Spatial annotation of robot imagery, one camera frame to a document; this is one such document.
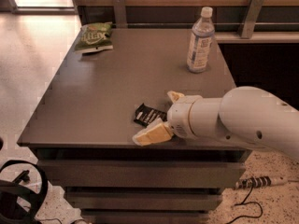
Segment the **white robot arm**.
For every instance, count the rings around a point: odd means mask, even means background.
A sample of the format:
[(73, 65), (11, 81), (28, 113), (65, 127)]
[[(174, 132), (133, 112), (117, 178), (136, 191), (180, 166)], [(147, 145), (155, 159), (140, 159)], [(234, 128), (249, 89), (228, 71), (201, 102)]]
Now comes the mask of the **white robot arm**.
[(299, 110), (274, 94), (238, 87), (221, 98), (170, 91), (167, 118), (157, 118), (133, 136), (139, 146), (171, 140), (214, 139), (251, 150), (275, 150), (299, 161)]

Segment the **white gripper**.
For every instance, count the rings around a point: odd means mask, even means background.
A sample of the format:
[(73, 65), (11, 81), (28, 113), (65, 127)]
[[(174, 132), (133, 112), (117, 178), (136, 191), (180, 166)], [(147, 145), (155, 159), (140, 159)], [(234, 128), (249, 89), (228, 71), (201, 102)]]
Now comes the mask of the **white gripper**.
[(169, 91), (167, 93), (173, 103), (167, 111), (167, 121), (156, 119), (145, 129), (133, 136), (133, 141), (139, 146), (169, 141), (173, 135), (180, 138), (195, 139), (190, 124), (190, 112), (197, 100), (202, 99), (200, 95), (184, 96), (181, 92)]

